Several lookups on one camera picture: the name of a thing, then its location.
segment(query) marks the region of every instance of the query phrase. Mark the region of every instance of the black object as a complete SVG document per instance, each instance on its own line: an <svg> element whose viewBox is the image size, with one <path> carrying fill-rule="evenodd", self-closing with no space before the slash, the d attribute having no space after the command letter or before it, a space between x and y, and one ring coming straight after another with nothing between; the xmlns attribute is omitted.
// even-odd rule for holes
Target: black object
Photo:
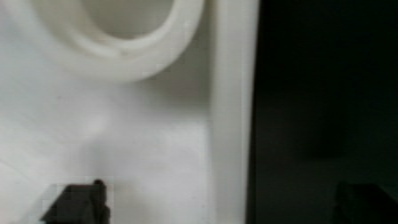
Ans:
<svg viewBox="0 0 398 224"><path fill-rule="evenodd" d="M391 192L384 189L376 184L339 183L334 224L398 223L398 203Z"/></svg>
<svg viewBox="0 0 398 224"><path fill-rule="evenodd" d="M108 224L105 203L106 186L101 180L92 185L69 185L41 220L46 224Z"/></svg>

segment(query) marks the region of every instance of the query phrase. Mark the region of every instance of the toilet rim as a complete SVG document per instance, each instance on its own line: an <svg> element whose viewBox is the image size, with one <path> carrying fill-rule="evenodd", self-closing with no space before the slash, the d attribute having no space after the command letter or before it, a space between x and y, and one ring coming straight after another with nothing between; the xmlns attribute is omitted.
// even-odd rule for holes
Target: toilet rim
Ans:
<svg viewBox="0 0 398 224"><path fill-rule="evenodd" d="M162 26L133 39L96 25L82 0L5 0L28 39L66 69L112 81L154 75L176 61L195 34L204 0L174 0Z"/></svg>

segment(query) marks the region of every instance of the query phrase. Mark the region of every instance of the white porcelain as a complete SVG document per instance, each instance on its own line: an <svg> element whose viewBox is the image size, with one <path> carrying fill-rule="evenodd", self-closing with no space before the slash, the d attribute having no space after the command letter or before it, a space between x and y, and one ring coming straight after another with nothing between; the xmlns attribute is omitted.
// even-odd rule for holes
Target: white porcelain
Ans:
<svg viewBox="0 0 398 224"><path fill-rule="evenodd" d="M103 178L112 224L243 224L257 0L206 2L179 59L124 84L53 63L18 2L0 0L0 223L37 224L64 184Z"/></svg>
<svg viewBox="0 0 398 224"><path fill-rule="evenodd" d="M96 2L90 5L106 3L101 0ZM149 3L138 1L131 5L119 1L137 8ZM112 81L137 81L153 76L186 49L204 0L172 0L170 4L162 26L146 35L121 39L99 29L82 0L5 0L25 34L50 58L76 74Z"/></svg>

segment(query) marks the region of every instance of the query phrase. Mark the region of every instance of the black background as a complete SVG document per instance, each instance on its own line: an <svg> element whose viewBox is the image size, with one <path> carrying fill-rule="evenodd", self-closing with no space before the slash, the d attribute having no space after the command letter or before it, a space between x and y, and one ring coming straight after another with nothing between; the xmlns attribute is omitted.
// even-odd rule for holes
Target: black background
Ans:
<svg viewBox="0 0 398 224"><path fill-rule="evenodd" d="M261 1L249 223L330 222L334 189L398 183L398 1Z"/></svg>

